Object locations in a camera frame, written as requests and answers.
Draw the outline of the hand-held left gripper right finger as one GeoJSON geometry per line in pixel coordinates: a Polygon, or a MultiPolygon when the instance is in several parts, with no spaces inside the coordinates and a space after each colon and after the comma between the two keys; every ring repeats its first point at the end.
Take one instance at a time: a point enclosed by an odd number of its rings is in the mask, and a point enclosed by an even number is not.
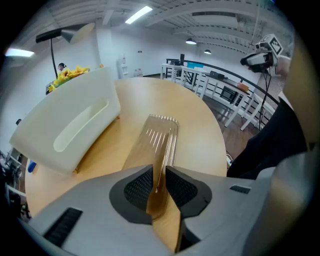
{"type": "Polygon", "coordinates": [[[168,166],[166,188],[180,211],[182,256],[268,254],[296,225],[316,187],[316,153],[290,156],[256,179],[168,166]]]}

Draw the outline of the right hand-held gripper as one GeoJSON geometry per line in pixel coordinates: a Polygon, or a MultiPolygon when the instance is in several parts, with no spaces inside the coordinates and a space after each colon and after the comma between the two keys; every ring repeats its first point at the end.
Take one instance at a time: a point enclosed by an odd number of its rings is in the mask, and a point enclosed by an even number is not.
{"type": "Polygon", "coordinates": [[[277,37],[274,34],[268,34],[255,44],[253,56],[248,54],[241,58],[240,64],[248,67],[254,73],[264,73],[278,64],[278,58],[283,50],[277,37]]]}

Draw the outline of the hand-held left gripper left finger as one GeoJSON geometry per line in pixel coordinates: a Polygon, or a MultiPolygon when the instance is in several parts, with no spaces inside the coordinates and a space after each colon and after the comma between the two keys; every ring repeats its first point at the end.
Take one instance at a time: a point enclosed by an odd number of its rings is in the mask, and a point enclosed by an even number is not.
{"type": "Polygon", "coordinates": [[[146,212],[152,188],[152,165],[91,178],[23,228],[50,256],[170,256],[146,212]]]}

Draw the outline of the person's left hand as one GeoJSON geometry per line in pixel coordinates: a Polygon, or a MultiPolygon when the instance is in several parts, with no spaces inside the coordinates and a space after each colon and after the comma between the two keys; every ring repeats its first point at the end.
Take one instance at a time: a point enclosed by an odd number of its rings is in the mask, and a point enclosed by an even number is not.
{"type": "Polygon", "coordinates": [[[308,150],[320,143],[320,80],[311,55],[296,37],[283,89],[301,126],[308,150]]]}

